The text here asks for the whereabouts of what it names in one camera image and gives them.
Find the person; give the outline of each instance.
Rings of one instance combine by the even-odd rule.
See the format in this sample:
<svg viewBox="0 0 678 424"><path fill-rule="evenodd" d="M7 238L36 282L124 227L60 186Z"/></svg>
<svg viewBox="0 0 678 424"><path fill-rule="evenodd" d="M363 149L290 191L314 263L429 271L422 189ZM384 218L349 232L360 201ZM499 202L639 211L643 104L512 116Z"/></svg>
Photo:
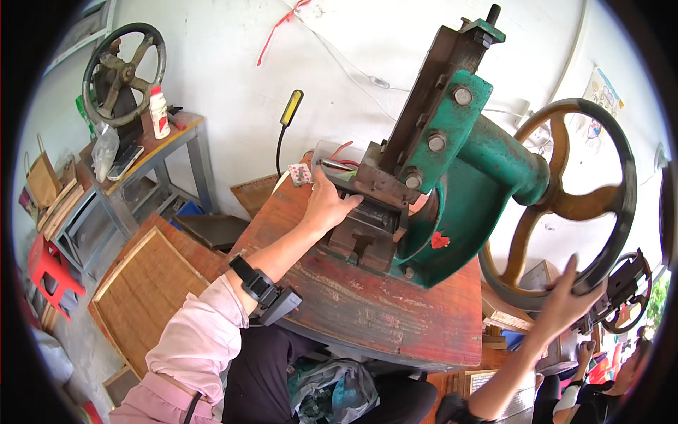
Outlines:
<svg viewBox="0 0 678 424"><path fill-rule="evenodd" d="M313 194L299 225L247 257L253 269L261 269L274 282L363 200L360 195L340 199L321 167L316 167L313 176ZM573 255L532 331L506 366L468 400L445 396L436 412L437 424L476 423L500 416L544 349L605 291L607 282L584 296L574 296L575 268ZM285 370L319 344L276 326L248 328L248 316L257 302L241 283L229 270L200 296L187 294L158 345L146 355L148 373L129 391L122 406L110 412L112 424L211 423L212 407L221 399L225 423L297 422ZM219 374L231 361L224 397ZM380 405L354 423L419 423L437 397L435 387L423 381L387 377L376 384Z"/></svg>
<svg viewBox="0 0 678 424"><path fill-rule="evenodd" d="M562 398L559 396L560 378L550 375L544 379L534 402L533 424L598 424L614 415L621 397L631 389L636 376L641 374L639 369L652 342L642 337L638 339L636 350L621 366L615 380L603 384L584 384L595 345L595 341L580 344L577 371Z"/></svg>
<svg viewBox="0 0 678 424"><path fill-rule="evenodd" d="M360 195L340 199L321 167L313 176L313 194L299 225L246 259L274 282L363 200ZM110 412L112 424L183 423L186 417L191 423L213 423L212 407L221 399L225 423L298 422L291 411L286 370L322 345L276 325L248 328L257 302L241 283L229 270L200 296L187 294L158 345L146 355L148 373L122 406ZM219 374L229 362L224 395ZM354 423L416 424L437 397L433 385L407 377L383 377L375 384L379 406Z"/></svg>
<svg viewBox="0 0 678 424"><path fill-rule="evenodd" d="M572 255L563 275L556 279L532 330L506 364L485 385L472 393L468 400L461 400L456 393L444 396L436 412L436 424L475 424L493 421L501 416L525 375L534 369L544 350L565 329L588 312L607 290L605 279L588 294L572 294L577 274L576 265L576 255Z"/></svg>

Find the hand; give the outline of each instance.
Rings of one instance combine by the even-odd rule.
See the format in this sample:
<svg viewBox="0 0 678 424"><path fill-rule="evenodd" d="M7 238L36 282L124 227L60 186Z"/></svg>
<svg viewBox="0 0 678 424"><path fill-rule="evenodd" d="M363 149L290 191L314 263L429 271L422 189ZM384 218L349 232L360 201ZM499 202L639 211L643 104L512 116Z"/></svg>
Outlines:
<svg viewBox="0 0 678 424"><path fill-rule="evenodd" d="M563 331L581 318L607 290L607 278L592 292L583 296L572 294L572 286L577 276L577 258L572 255L563 275L555 281L553 291L546 298L531 333L548 345Z"/></svg>
<svg viewBox="0 0 678 424"><path fill-rule="evenodd" d="M308 206L301 225L319 234L319 238L339 225L346 215L363 201L363 196L353 195L340 199L337 189L330 182L318 165L313 170L313 194L308 199Z"/></svg>
<svg viewBox="0 0 678 424"><path fill-rule="evenodd" d="M583 341L579 345L579 354L577 355L577 362L581 366L588 366L591 362L591 357L593 356L593 350L595 349L596 341L589 340Z"/></svg>

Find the rusty spoked wheel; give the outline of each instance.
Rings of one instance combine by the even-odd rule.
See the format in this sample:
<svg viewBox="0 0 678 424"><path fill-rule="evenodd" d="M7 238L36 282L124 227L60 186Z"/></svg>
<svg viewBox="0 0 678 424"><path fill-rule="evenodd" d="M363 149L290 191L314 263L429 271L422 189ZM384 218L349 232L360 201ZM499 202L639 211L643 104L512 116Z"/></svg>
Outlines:
<svg viewBox="0 0 678 424"><path fill-rule="evenodd" d="M115 55L115 50L119 45L118 38L129 33L142 33L144 39L136 48L134 56L130 62L118 58ZM136 76L136 69L144 58L149 47L154 45L158 54L158 66L155 72L155 78L152 82L148 82ZM165 42L160 32L149 24L141 22L134 24L127 24L121 26L113 31L111 35L106 37L104 41L97 47L92 54L92 57L85 69L83 76L82 96L83 105L87 116L96 124L101 121L106 122L112 127L123 126L132 122L137 116L140 116L148 108L151 102L151 88L159 85L165 74L165 65L167 63L167 51L165 49ZM108 91L106 100L101 107L95 107L90 97L92 74L97 65L101 65L109 70L111 78L111 88ZM118 99L120 89L124 86L129 86L143 93L144 98L132 112L120 117L111 117L113 106Z"/></svg>
<svg viewBox="0 0 678 424"><path fill-rule="evenodd" d="M604 186L586 195L571 195L563 190L563 173L570 155L570 140L565 127L566 113L582 113L599 122L610 137L619 154L622 166L622 182L618 186ZM598 257L577 275L573 292L590 292L607 276L615 265L631 230L635 214L637 186L636 170L629 142L617 121L601 106L581 98L559 100L532 115L516 132L515 138L525 142L544 122L551 121L553 156L549 163L550 179L544 195L534 205L528 206L518 222L508 263L503 274L497 272L492 260L490 243L486 243L479 256L481 269L488 284L505 302L525 309L539 311L548 292L524 290L518 287L525 269L527 241L539 218L546 214L557 214L574 221L597 218L608 212L617 216L617 222L610 238Z"/></svg>

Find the red heart sticker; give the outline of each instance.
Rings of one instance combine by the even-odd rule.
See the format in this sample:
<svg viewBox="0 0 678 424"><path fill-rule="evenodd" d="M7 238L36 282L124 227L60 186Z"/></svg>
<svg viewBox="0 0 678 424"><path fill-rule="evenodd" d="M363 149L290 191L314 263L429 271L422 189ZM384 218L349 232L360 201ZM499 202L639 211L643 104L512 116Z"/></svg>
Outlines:
<svg viewBox="0 0 678 424"><path fill-rule="evenodd" d="M440 248L446 248L447 245L450 244L450 238L449 237L443 237L440 234L440 231L436 231L433 233L433 237L431 237L431 248L432 249L440 249Z"/></svg>

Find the brown paper bag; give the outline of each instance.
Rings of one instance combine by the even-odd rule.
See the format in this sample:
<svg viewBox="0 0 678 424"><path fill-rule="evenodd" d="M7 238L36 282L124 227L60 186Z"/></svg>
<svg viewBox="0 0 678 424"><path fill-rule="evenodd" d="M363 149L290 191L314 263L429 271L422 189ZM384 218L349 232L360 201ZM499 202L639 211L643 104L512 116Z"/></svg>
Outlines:
<svg viewBox="0 0 678 424"><path fill-rule="evenodd" d="M56 199L61 191L61 183L59 178L56 178L54 168L49 162L40 134L38 134L38 147L40 148L40 156L33 162L26 175L26 181L31 188L38 208L44 209L50 207Z"/></svg>

